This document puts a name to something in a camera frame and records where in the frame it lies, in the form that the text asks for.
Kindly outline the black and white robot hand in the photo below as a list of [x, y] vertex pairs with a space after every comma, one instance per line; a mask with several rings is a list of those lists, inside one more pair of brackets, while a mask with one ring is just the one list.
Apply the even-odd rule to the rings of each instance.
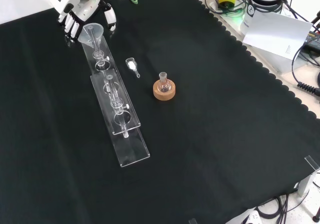
[[64, 27], [64, 35], [75, 42], [91, 17], [103, 11], [110, 31], [116, 29], [117, 18], [112, 6], [104, 0], [49, 0], [59, 13], [58, 23]]

